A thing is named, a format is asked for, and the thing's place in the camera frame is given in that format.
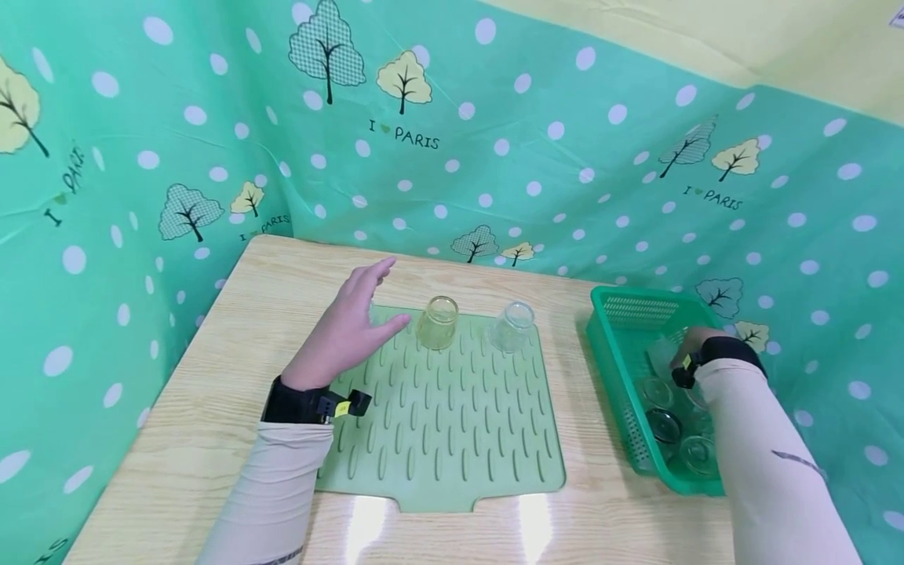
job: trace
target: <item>wooden table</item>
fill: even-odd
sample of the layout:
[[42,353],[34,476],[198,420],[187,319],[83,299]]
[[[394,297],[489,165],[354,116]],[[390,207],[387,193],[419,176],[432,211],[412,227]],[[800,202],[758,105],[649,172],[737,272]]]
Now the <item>wooden table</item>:
[[[194,563],[255,438],[273,375],[352,268],[382,253],[255,238],[88,520],[70,565]],[[724,499],[682,498],[634,474],[584,337],[593,283],[401,256],[376,302],[440,294],[537,314],[568,482],[480,501],[470,514],[399,514],[393,501],[317,494],[304,563],[732,563]]]

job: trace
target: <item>left hand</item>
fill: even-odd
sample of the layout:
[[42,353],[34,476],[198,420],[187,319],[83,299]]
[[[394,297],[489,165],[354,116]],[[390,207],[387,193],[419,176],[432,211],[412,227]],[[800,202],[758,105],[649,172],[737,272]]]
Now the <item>left hand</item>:
[[400,314],[386,324],[371,327],[373,292],[389,276],[394,264],[395,258],[388,257],[352,271],[286,366],[283,384],[297,391],[324,387],[339,373],[363,363],[408,325],[411,316]]

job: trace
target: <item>glass cup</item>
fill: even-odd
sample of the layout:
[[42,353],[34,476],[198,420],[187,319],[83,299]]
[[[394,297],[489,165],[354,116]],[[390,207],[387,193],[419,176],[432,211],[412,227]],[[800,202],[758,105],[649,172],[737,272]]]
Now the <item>glass cup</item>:
[[433,297],[418,321],[418,341],[428,349],[440,351],[452,344],[458,322],[458,304],[449,297]]
[[487,328],[486,339],[503,353],[514,353],[528,343],[533,328],[533,310],[524,302],[512,302]]

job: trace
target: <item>drying mat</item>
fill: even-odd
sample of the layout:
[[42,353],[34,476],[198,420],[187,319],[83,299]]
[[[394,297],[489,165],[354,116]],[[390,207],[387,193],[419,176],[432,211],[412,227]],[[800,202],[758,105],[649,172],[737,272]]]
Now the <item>drying mat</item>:
[[493,318],[460,315],[452,345],[430,351],[420,312],[376,306],[375,322],[408,327],[332,389],[373,396],[362,418],[337,419],[317,490],[394,499],[401,512],[472,512],[481,498],[548,493],[565,485],[559,435],[536,328],[501,353],[483,339]]

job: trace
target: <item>arm sleeve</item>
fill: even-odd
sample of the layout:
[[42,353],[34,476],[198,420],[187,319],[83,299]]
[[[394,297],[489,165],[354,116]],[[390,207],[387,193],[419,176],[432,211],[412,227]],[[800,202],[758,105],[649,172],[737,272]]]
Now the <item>arm sleeve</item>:
[[261,422],[198,565],[296,565],[332,425]]
[[712,415],[738,565],[861,563],[823,471],[763,372],[718,359],[695,376]]

